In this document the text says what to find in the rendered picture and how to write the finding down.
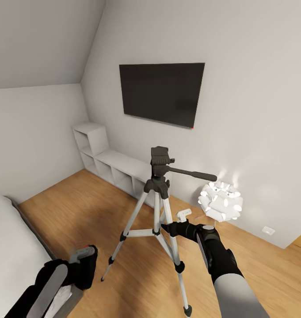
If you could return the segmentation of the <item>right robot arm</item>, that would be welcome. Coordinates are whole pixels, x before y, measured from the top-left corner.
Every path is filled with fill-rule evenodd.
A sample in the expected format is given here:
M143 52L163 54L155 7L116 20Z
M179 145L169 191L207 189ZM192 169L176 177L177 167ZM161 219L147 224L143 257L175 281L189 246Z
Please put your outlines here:
M178 219L161 227L171 237L181 235L199 244L217 295L222 318L271 318L237 267L230 249L225 249L216 226L189 223L191 209L178 212Z

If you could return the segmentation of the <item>camera tripod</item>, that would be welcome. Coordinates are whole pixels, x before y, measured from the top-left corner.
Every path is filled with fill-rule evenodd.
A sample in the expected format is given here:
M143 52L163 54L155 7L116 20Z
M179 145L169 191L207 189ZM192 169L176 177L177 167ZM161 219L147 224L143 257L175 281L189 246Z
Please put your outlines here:
M119 248L121 247L123 241L126 240L128 237L139 237L139 236L155 236L159 243L162 245L166 253L169 255L171 260L173 261L175 265L175 270L178 272L179 276L179 282L184 302L184 313L186 314L187 318L190 318L192 314L192 306L188 305L187 303L187 296L185 292L184 287L184 281L182 276L182 271L185 269L185 263L180 260L179 258L179 251L177 247L177 241L176 237L170 236L171 246L166 241L164 236L161 233L161 224L164 224L165 219L167 221L167 225L170 225L173 223L172 216L171 216L171 209L169 204L169 197L168 197L168 188L170 187L169 180L166 180L166 177L164 175L169 172L177 172L180 174L187 174L191 175L195 178L205 179L207 181L216 182L217 176L214 174L206 174L201 172L191 172L186 170L181 170L177 168L169 167L170 163L174 163L175 159L170 159L168 155L168 148L167 147L161 147L157 146L155 148L151 148L151 165L152 165L152 176L151 179L149 179L144 187L143 193L138 199L138 203L132 213L132 216L130 217L128 224L125 228L125 230L120 235L120 242L117 246L117 249L112 257L109 258L109 265L106 269L106 272L104 273L103 277L101 278L101 281L104 281L104 278L111 266L113 264L114 259L116 257L116 254L118 253ZM145 198L147 197L150 190L153 189L155 192L154 195L154 229L145 229L145 230L132 230L130 231L131 225L133 224L142 204L144 203ZM160 217L160 199L162 198L164 212L162 216Z

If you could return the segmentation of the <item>digital camera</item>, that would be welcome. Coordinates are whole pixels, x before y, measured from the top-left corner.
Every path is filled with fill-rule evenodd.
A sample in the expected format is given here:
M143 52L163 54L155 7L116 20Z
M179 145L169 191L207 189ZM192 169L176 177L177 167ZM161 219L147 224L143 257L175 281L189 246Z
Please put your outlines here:
M96 261L97 261L97 256L98 256L98 249L96 248L95 245L90 245L90 247L94 247L95 252L94 254L84 257L80 259L80 263L86 262L88 260L91 260L91 272L92 275L84 278L78 282L75 283L75 286L80 289L80 290L85 290L91 287L91 284L93 282L94 274L95 274L95 268L96 268Z

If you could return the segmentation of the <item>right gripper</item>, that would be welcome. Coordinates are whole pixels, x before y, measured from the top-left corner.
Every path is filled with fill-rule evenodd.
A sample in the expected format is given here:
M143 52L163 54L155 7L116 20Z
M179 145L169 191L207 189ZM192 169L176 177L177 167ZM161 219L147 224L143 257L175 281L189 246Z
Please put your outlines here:
M161 224L161 227L169 233L171 237L176 237L181 235L185 238L187 237L187 228L190 225L189 220L187 219L186 222L173 222L170 225Z

